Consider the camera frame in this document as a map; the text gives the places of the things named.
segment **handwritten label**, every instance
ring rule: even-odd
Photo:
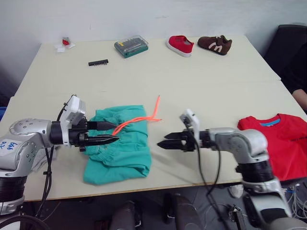
[[[16,152],[22,141],[2,139],[0,140],[0,157]]]

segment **brown sneaker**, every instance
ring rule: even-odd
[[[220,55],[226,55],[229,51],[232,40],[227,40],[224,35],[216,37],[201,37],[197,44],[204,49],[213,51]]]

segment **white wall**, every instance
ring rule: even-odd
[[[0,0],[0,80],[13,94],[40,43],[64,35],[83,41],[245,34],[264,54],[277,26],[296,22],[307,23],[306,0]]]

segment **red sneaker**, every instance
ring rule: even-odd
[[[193,49],[193,42],[190,42],[185,36],[171,36],[166,40],[166,45],[171,50],[184,57],[190,57]]]

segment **green cloth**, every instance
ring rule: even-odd
[[[118,106],[96,110],[91,121],[108,121],[119,125],[139,116],[146,116],[142,105]],[[112,134],[107,131],[90,130],[89,136]],[[106,184],[130,178],[146,177],[151,166],[147,145],[147,122],[133,122],[118,134],[119,140],[101,146],[86,147],[89,160],[84,172],[84,181],[91,184]]]

